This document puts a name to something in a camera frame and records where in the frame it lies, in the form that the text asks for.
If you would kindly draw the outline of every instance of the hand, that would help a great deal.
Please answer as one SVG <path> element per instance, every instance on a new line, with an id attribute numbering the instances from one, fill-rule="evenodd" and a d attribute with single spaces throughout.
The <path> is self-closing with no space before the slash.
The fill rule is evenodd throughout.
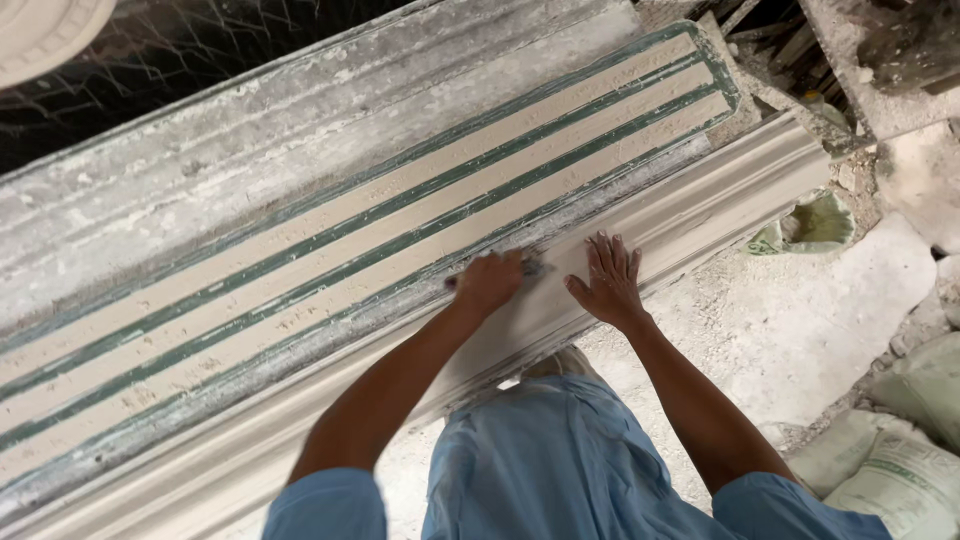
<path id="1" fill-rule="evenodd" d="M 456 305 L 484 319 L 514 297 L 523 283 L 523 252 L 511 250 L 476 258 L 457 279 Z"/>
<path id="2" fill-rule="evenodd" d="M 610 241 L 603 231 L 587 238 L 586 243 L 590 285 L 576 276 L 566 276 L 564 285 L 573 298 L 589 314 L 620 331 L 637 322 L 652 321 L 636 290 L 640 250 L 628 254 L 619 234 Z"/>

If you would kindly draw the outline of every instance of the person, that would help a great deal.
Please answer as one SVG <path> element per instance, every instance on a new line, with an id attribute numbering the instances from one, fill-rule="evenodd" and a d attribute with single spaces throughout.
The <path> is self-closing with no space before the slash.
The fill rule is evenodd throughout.
<path id="1" fill-rule="evenodd" d="M 589 284 L 564 284 L 626 335 L 710 495 L 685 503 L 639 423 L 575 349 L 453 412 L 430 464 L 422 538 L 889 540 L 877 516 L 814 500 L 733 403 L 663 336 L 636 289 L 640 252 L 588 238 Z M 320 417 L 263 538 L 383 539 L 372 471 L 456 350 L 520 287 L 521 253 L 474 260 L 452 303 L 377 361 Z"/>

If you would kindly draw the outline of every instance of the blue sleeve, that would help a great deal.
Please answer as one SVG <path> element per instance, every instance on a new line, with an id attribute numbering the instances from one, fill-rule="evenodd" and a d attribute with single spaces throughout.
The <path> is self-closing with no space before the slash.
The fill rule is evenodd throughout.
<path id="1" fill-rule="evenodd" d="M 387 515 L 373 475 L 327 469 L 280 492 L 267 515 L 263 540 L 386 540 Z"/>
<path id="2" fill-rule="evenodd" d="M 877 516 L 831 508 L 771 473 L 750 473 L 720 488 L 713 518 L 748 540 L 892 540 Z"/>

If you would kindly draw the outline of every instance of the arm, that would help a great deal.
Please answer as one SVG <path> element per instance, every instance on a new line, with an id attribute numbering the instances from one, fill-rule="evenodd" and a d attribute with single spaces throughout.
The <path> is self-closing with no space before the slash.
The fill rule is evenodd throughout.
<path id="1" fill-rule="evenodd" d="M 584 309 L 630 340 L 710 495 L 754 471 L 796 481 L 750 420 L 674 348 L 643 308 L 636 290 L 640 251 L 628 254 L 619 235 L 609 240 L 602 231 L 587 245 L 589 286 L 576 276 L 564 284 Z"/>
<path id="2" fill-rule="evenodd" d="M 472 262 L 457 282 L 453 303 L 380 358 L 324 412 L 287 484 L 335 467 L 372 471 L 444 364 L 519 289 L 520 258 L 520 251 L 512 251 Z"/>

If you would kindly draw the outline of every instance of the green sack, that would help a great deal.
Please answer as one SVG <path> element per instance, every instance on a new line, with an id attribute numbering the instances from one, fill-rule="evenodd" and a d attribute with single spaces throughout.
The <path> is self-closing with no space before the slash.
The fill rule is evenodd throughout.
<path id="1" fill-rule="evenodd" d="M 792 212 L 761 229 L 741 251 L 750 255 L 826 253 L 849 243 L 855 230 L 847 205 L 829 189 L 814 189 Z"/>

